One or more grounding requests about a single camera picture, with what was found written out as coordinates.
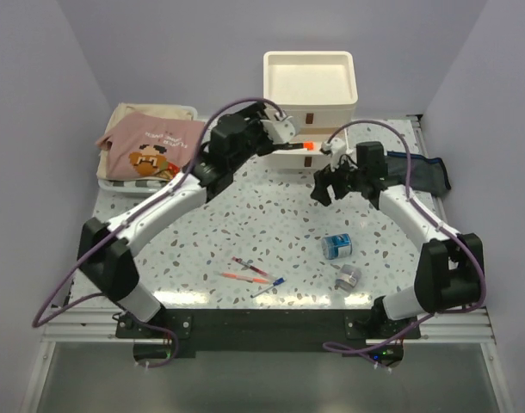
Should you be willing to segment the cream drawer organizer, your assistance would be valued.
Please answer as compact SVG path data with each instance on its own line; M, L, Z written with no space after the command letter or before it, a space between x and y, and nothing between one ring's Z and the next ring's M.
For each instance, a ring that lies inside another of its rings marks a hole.
M267 163L282 170L320 170L329 162L321 144L355 114L353 57L346 51L266 52L263 96L293 117L300 129L293 144L313 144L311 151L276 151L267 156Z

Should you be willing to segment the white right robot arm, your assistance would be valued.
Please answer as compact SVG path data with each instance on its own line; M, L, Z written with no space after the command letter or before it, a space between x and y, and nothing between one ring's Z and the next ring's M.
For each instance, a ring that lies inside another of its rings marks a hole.
M424 313L459 311L479 305L485 296L483 246L478 236L461 234L438 219L405 179L389 172L379 142L358 144L347 153L341 139L324 143L330 162L314 175L311 197L324 206L356 192L390 218L415 245L419 260L414 282L377 299L370 320L376 336L391 337L401 319Z

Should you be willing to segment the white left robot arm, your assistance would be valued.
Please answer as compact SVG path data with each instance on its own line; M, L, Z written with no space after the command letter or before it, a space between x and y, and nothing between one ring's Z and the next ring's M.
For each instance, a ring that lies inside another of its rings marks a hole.
M88 220L77 263L100 294L127 311L146 337L165 327L164 305L142 285L135 256L163 229L227 190L254 156L265 156L294 136L286 112L267 99L244 98L231 113L224 106L208 122L133 111L97 141L107 176L166 178L137 206L105 222Z

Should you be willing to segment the dark red pen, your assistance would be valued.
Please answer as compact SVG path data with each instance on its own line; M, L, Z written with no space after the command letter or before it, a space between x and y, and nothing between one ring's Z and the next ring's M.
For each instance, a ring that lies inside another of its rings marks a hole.
M233 256L232 260L234 262L242 265L243 267L245 267L245 268L247 268L247 269L249 269L249 270L251 270L251 271L253 271L253 272L255 272L255 273L259 274L259 275L261 275L262 277L264 277L264 278L266 278L268 280L276 280L276 278L272 274L270 274L270 273L268 273L268 272L266 272L266 271L264 271L264 270L262 270L260 268L255 267L252 263L249 263L249 262L247 262L245 260L242 260L239 257Z

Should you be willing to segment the orange pen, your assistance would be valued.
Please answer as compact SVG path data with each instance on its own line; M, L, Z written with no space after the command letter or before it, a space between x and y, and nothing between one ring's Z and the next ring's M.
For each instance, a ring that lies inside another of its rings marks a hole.
M270 280L267 280L265 278L251 277L251 276L246 276L246 275L241 275L241 274L221 273L220 275L227 279L241 280L241 281L246 281L246 282L256 283L256 284L270 284L271 283Z

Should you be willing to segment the orange black highlighter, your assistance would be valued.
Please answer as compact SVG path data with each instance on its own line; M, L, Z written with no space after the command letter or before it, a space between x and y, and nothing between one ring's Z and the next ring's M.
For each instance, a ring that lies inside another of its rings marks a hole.
M313 151L314 150L314 143L312 141L297 142L297 143L287 143L287 144L284 144L284 146L282 146L282 150L284 150L284 151L293 151L293 150Z

